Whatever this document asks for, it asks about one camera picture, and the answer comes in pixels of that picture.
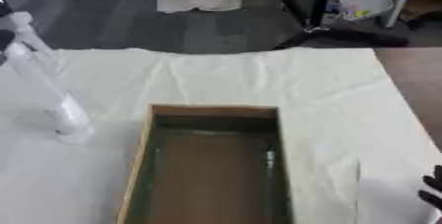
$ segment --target black glove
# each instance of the black glove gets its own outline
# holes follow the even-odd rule
[[[440,165],[435,166],[434,177],[424,176],[423,181],[429,187],[432,187],[437,191],[442,192],[442,166]],[[433,205],[434,207],[442,211],[442,199],[440,197],[435,196],[434,194],[425,190],[420,190],[418,195],[423,201]]]

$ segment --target white tablecloth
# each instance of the white tablecloth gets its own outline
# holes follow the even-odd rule
[[[150,104],[280,108],[297,224],[421,224],[420,176],[442,156],[371,49],[182,56],[62,50],[58,79],[89,112],[85,146],[56,141],[0,68],[0,223],[113,223]]]

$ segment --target brown table surface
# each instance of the brown table surface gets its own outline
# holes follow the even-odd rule
[[[379,60],[442,150],[442,47],[376,49]]]

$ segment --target wooden tray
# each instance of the wooden tray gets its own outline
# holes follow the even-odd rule
[[[292,223],[277,110],[154,106],[117,224]]]

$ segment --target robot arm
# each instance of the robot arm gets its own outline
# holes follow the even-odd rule
[[[8,63],[28,84],[33,97],[53,120],[59,139],[83,143],[92,132],[89,117],[72,96],[35,61],[35,55],[11,31],[0,30],[0,66]]]
[[[31,26],[33,17],[27,12],[14,12],[5,0],[0,0],[0,29],[14,32],[16,40],[31,48],[36,60],[48,74],[54,74],[58,67],[58,58],[54,51]]]

